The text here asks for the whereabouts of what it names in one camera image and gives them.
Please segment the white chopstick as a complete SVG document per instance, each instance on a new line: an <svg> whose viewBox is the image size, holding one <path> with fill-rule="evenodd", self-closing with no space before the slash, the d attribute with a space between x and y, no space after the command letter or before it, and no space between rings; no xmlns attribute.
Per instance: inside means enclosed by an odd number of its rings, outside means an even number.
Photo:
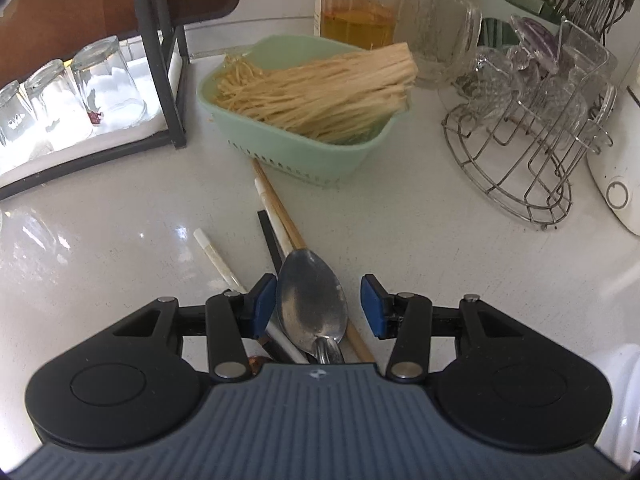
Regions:
<svg viewBox="0 0 640 480"><path fill-rule="evenodd" d="M288 236L288 232L277 214L277 211L273 207L273 203L270 200L265 185L262 184L262 180L259 178L254 179L254 185L260 200L262 201L262 206L264 206L269 221L271 223L271 227L274 232L274 236L276 237L278 244L280 246L283 258L286 258L293 250L293 246Z"/></svg>
<svg viewBox="0 0 640 480"><path fill-rule="evenodd" d="M221 255L218 254L217 249L214 247L213 243L203 232L203 230L196 229L193 232L193 236L206 253L207 258L209 258L210 262L213 263L218 273L227 283L227 285L236 292L242 292L243 294L246 294L247 289L241 284L241 282L229 268L228 264L224 261L224 258L222 258ZM303 353L300 352L294 346L294 344L292 344L292 342L288 340L288 337L285 336L282 330L280 330L280 328L272 321L269 321L266 325L266 334L284 351L284 353L294 363L308 363L308 360L303 356Z"/></svg>

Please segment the black chopstick plain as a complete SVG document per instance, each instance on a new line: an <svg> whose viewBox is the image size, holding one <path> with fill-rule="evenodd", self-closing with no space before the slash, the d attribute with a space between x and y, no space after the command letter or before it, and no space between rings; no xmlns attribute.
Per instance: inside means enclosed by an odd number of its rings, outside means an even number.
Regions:
<svg viewBox="0 0 640 480"><path fill-rule="evenodd" d="M279 275L283 260L276 234L274 234L271 222L265 209L258 210L257 217L259 220L260 228L262 229L262 236L264 237L268 248L274 272Z"/></svg>

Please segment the large steel spoon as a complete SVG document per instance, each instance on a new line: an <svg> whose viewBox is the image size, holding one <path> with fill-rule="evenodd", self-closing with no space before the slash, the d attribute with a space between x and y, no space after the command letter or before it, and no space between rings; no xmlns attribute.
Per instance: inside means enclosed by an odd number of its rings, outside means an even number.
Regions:
<svg viewBox="0 0 640 480"><path fill-rule="evenodd" d="M278 315L288 339L319 364L344 364L347 301L331 268L308 248L294 249L278 276Z"/></svg>

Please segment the white ceramic mug jar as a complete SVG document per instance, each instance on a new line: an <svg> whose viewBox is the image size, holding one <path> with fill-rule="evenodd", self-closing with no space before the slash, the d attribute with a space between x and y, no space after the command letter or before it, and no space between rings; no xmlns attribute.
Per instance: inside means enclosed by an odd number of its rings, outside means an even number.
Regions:
<svg viewBox="0 0 640 480"><path fill-rule="evenodd" d="M612 390L612 408L596 447L625 470L639 463L639 346L622 344L588 356Z"/></svg>

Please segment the copper small spoon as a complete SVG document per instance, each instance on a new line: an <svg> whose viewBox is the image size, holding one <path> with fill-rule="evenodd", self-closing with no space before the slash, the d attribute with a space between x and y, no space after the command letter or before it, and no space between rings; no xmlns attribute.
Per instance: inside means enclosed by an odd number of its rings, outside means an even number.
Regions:
<svg viewBox="0 0 640 480"><path fill-rule="evenodd" d="M257 375L265 364L271 363L272 359L269 356L250 356L248 358L248 364L250 364L250 371L253 375Z"/></svg>

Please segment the green plastic basket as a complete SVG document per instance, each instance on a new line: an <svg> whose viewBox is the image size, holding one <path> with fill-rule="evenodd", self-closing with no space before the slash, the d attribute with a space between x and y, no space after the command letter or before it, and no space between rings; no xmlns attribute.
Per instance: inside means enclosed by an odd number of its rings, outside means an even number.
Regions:
<svg viewBox="0 0 640 480"><path fill-rule="evenodd" d="M264 70L282 70L334 55L371 51L334 40L303 35L272 35L256 42L246 51L229 54L230 58L246 56ZM216 77L222 63L207 74L198 85L198 99L227 141L254 159L286 174L316 185L332 185L350 176L390 135L398 119L408 108L388 121L373 138L356 144L326 144L307 139L262 122L227 112L206 98L216 89Z"/></svg>

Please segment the white rack drip tray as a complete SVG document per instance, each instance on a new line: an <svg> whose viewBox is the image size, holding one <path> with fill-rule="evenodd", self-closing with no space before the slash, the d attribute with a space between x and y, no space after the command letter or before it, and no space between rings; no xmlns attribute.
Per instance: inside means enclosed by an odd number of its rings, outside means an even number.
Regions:
<svg viewBox="0 0 640 480"><path fill-rule="evenodd" d="M167 128L160 107L148 60L142 56L127 61L134 83L145 100L146 112L137 125L116 129L101 122L55 128L47 132L40 126L29 128L16 141L1 145L1 185L6 186L54 166L98 154L109 148L144 140Z"/></svg>

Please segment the bundle of dry noodles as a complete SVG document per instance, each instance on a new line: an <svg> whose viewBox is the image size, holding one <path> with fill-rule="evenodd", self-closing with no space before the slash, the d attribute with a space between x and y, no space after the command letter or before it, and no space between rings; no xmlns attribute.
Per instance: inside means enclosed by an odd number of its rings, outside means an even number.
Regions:
<svg viewBox="0 0 640 480"><path fill-rule="evenodd" d="M282 70L226 58L206 98L227 112L326 144L378 134L409 105L418 66L406 44L354 51Z"/></svg>

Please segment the white electric cooking pot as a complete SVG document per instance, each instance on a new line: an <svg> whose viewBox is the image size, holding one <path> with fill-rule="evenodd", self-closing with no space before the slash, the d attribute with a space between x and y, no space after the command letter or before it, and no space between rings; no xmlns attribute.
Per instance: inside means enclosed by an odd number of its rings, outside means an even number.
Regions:
<svg viewBox="0 0 640 480"><path fill-rule="evenodd" d="M605 203L632 234L640 230L640 110L639 83L627 86L617 97L605 124L613 144L600 154L589 154L587 165Z"/></svg>

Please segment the upturned glass tumbler right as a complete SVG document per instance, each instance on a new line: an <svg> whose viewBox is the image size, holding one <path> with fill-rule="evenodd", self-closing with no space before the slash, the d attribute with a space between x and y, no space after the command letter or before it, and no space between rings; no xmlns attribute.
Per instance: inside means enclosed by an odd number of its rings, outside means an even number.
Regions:
<svg viewBox="0 0 640 480"><path fill-rule="evenodd" d="M106 37L78 51L70 70L90 122L107 130L137 125L146 112L119 40Z"/></svg>

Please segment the upturned glass tumbler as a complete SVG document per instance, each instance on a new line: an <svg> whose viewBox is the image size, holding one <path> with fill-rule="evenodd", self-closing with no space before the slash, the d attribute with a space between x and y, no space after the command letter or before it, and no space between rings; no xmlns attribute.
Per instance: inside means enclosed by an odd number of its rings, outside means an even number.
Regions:
<svg viewBox="0 0 640 480"><path fill-rule="evenodd" d="M61 60L51 60L36 70L26 80L25 90L55 151L90 138L93 125Z"/></svg>
<svg viewBox="0 0 640 480"><path fill-rule="evenodd" d="M119 40L106 37L78 51L70 70L90 122L107 130L137 125L146 112Z"/></svg>
<svg viewBox="0 0 640 480"><path fill-rule="evenodd" d="M37 121L17 80L1 89L1 144L9 162L18 166L29 159L35 146Z"/></svg>

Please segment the upturned glass tumbler middle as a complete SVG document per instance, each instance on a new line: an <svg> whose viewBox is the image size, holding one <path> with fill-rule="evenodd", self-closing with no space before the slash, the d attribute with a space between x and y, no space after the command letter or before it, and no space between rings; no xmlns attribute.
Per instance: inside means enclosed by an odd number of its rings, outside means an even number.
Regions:
<svg viewBox="0 0 640 480"><path fill-rule="evenodd" d="M93 125L61 60L51 60L36 70L26 80L25 90L55 151L90 138Z"/></svg>

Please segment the black dish rack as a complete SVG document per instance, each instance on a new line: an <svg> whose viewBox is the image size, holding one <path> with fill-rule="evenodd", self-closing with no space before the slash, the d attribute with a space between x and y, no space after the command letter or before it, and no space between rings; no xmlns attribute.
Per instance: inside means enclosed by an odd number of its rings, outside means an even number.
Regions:
<svg viewBox="0 0 640 480"><path fill-rule="evenodd" d="M141 36L160 110L165 119L164 128L156 127L140 140L122 140L107 148L92 148L88 154L59 162L50 168L34 171L25 177L4 184L1 197L23 193L40 184L84 170L104 162L111 162L128 155L152 148L172 145L186 146L186 130L183 127L184 80L189 65L184 27L171 23L168 0L132 0L136 14L138 33Z"/></svg>

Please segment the textured glass jug behind rack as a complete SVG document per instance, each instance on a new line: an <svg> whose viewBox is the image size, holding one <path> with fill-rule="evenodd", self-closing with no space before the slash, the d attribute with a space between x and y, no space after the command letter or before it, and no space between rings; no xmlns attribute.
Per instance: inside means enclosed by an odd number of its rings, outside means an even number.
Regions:
<svg viewBox="0 0 640 480"><path fill-rule="evenodd" d="M394 40L418 66L416 85L439 89L471 69L482 11L472 0L402 0Z"/></svg>

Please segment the upturned glass tumbler left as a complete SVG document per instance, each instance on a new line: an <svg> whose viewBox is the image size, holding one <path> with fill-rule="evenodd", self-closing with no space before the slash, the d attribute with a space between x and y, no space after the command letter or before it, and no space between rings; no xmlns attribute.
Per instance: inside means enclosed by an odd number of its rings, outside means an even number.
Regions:
<svg viewBox="0 0 640 480"><path fill-rule="evenodd" d="M1 89L1 144L9 162L18 166L29 159L35 146L37 121L17 80Z"/></svg>

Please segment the purple lid glass cup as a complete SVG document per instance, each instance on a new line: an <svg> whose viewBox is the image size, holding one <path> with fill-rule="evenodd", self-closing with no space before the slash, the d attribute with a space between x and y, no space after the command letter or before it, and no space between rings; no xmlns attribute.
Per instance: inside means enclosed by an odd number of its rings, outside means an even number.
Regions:
<svg viewBox="0 0 640 480"><path fill-rule="evenodd" d="M559 71L559 41L556 37L532 18L513 14L510 25L518 37L518 43L508 50L513 67L525 70L534 60L547 73L555 75Z"/></svg>

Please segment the red lid plastic jar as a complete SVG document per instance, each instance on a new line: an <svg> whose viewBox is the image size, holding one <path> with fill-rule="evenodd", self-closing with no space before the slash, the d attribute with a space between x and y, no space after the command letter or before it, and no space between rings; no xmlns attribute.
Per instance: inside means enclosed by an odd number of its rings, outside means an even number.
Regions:
<svg viewBox="0 0 640 480"><path fill-rule="evenodd" d="M402 0L314 0L314 34L364 50L393 42Z"/></svg>

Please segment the wooden cutting board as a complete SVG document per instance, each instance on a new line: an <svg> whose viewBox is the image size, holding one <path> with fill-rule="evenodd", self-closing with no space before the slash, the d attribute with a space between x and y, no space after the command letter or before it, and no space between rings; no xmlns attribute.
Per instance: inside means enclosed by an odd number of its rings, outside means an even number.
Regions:
<svg viewBox="0 0 640 480"><path fill-rule="evenodd" d="M240 0L149 0L157 27L224 18ZM24 80L93 41L140 32L136 0L1 0L1 81Z"/></svg>

